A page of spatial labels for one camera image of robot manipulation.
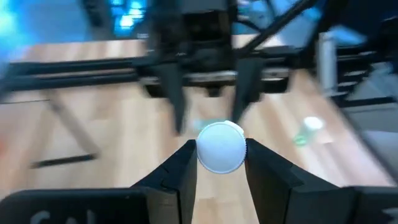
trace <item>wooden floor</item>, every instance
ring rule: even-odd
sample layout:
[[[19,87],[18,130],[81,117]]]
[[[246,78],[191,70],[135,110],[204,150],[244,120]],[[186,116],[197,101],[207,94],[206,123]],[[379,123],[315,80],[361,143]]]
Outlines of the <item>wooden floor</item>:
[[[40,45],[28,49],[21,60],[128,57],[138,55],[128,50],[139,46],[136,40]],[[35,91],[15,93],[8,102],[29,102],[0,105],[0,197],[19,189],[130,186],[187,139],[196,138],[195,120],[227,118],[233,95],[233,89],[226,88],[222,97],[207,98],[201,89],[186,88],[188,119],[185,132],[176,136],[167,102],[147,97],[134,83],[58,92],[100,146],[101,158],[29,170],[29,162],[84,152],[41,101],[43,96]],[[295,147],[292,138],[307,116],[318,116],[326,127],[309,145]],[[295,73],[288,93],[264,95],[252,105],[240,125],[246,137],[336,185],[394,185],[304,70]],[[244,166],[216,175],[198,163],[197,184],[194,223],[258,223]]]

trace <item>white cylinder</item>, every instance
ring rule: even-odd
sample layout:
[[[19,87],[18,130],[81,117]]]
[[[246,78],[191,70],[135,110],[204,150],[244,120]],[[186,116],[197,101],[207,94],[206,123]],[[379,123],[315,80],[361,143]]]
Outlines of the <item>white cylinder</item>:
[[[317,72],[322,93],[333,96],[337,93],[338,74],[336,43],[332,32],[319,34],[317,45]]]

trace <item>bottle cap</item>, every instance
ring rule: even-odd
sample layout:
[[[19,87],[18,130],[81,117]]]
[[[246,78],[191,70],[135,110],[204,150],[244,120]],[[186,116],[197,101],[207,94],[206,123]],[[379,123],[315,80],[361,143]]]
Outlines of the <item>bottle cap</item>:
[[[317,117],[304,118],[304,125],[311,131],[321,130],[323,127],[323,121]]]
[[[199,133],[200,163],[216,174],[230,173],[244,162],[246,139],[243,129],[230,121],[209,124]]]

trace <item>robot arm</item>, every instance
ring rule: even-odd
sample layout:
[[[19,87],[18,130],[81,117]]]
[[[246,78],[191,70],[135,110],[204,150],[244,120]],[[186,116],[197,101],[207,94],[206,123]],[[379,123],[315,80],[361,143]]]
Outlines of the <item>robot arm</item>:
[[[253,139],[247,146],[246,178],[259,223],[394,223],[397,188],[339,188]],[[196,144],[189,140],[130,188],[18,192],[0,203],[0,221],[188,224],[196,184]]]

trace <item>green bottle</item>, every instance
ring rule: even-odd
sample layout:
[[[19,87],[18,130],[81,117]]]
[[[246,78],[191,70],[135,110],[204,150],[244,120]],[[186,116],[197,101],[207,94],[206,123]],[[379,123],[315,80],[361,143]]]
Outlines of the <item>green bottle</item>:
[[[307,145],[316,131],[323,127],[323,121],[317,117],[304,118],[303,124],[298,134],[294,137],[293,141],[296,146]]]

